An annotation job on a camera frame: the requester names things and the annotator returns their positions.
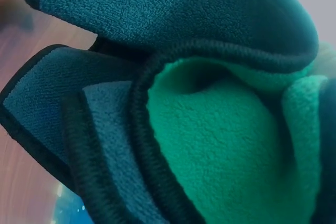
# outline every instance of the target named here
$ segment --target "fabric fold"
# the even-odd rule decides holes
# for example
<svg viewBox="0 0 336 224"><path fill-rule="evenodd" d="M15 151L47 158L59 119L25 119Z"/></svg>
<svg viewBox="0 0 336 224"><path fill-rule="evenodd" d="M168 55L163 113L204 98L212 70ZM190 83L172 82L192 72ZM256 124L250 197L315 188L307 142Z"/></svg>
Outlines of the fabric fold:
<svg viewBox="0 0 336 224"><path fill-rule="evenodd" d="M33 8L130 47L158 50L194 38L283 55L316 53L297 0L26 0Z"/></svg>
<svg viewBox="0 0 336 224"><path fill-rule="evenodd" d="M0 123L37 162L75 190L62 143L60 101L83 87L131 80L137 65L53 45L33 56L0 93Z"/></svg>
<svg viewBox="0 0 336 224"><path fill-rule="evenodd" d="M261 71L252 61L272 55L233 48L174 46L134 81L131 140L145 182L173 223L310 223L325 190L319 94L328 78L306 78L309 65Z"/></svg>
<svg viewBox="0 0 336 224"><path fill-rule="evenodd" d="M96 84L64 99L70 167L95 223L168 223L147 191L129 143L130 84Z"/></svg>

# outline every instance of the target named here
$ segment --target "blurred background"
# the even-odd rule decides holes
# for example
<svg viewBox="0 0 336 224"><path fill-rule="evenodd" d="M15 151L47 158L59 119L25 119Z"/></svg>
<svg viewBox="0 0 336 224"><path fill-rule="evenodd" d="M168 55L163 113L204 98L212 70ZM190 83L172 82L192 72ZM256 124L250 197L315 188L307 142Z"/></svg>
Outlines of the blurred background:
<svg viewBox="0 0 336 224"><path fill-rule="evenodd" d="M333 0L300 0L320 39L336 45ZM42 48L66 44L87 49L95 35L28 7L0 0L0 90ZM40 167L0 127L0 223L92 224L78 196Z"/></svg>

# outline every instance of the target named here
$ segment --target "dark teal fabric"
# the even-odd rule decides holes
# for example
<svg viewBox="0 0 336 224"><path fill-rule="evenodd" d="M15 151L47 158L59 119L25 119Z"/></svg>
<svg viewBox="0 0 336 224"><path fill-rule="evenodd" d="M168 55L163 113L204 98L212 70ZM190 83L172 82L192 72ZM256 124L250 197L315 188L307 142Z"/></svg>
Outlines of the dark teal fabric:
<svg viewBox="0 0 336 224"><path fill-rule="evenodd" d="M14 131L25 129L23 139L16 139L24 148L26 145L23 142L26 143L27 135L31 135L46 150L55 154L60 163L64 164L67 164L67 157L62 143L61 98L88 85L114 80L130 80L137 68L136 64L124 60L69 47L53 50L31 68L27 67L29 64L22 67L23 73L17 83L14 83L14 80L9 82L8 86L12 86L11 90L2 92L2 98L5 97L2 106L19 125ZM0 117L4 120L8 116L2 112ZM38 159L35 153L30 154L39 162L44 162ZM55 174L50 167L45 168L69 186L59 178L58 173L64 171L58 170Z"/></svg>
<svg viewBox="0 0 336 224"><path fill-rule="evenodd" d="M145 49L194 38L283 55L317 49L314 26L296 0L26 1L100 36Z"/></svg>
<svg viewBox="0 0 336 224"><path fill-rule="evenodd" d="M84 93L110 179L125 205L145 224L168 223L145 187L129 143L127 100L130 85L130 81L102 83L84 88Z"/></svg>

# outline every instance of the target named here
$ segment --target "green fleece lining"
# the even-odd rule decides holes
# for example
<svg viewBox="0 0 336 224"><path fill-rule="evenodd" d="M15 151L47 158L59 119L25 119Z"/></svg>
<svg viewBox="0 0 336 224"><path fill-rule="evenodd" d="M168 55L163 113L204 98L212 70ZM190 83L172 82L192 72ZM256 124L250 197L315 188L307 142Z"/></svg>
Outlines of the green fleece lining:
<svg viewBox="0 0 336 224"><path fill-rule="evenodd" d="M279 92L307 69L268 74L200 57L167 64L147 104L162 154L207 223L308 223L312 201L291 140L281 139L276 118L229 72L256 90Z"/></svg>
<svg viewBox="0 0 336 224"><path fill-rule="evenodd" d="M304 171L300 175L307 203L311 204L310 211L315 209L316 189L320 188L320 141L316 139L320 138L320 88L327 79L325 76L301 78L285 91L282 99L297 165L300 171Z"/></svg>

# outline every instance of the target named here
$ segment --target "wooden surface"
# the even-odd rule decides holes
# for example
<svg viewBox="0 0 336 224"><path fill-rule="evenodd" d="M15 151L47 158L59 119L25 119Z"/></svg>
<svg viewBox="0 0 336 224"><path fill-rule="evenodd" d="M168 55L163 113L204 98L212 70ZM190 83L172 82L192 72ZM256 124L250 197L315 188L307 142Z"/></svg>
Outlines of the wooden surface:
<svg viewBox="0 0 336 224"><path fill-rule="evenodd" d="M0 90L44 47L87 49L94 39L92 33L30 9L23 0L0 0ZM0 127L0 224L52 223L57 187Z"/></svg>

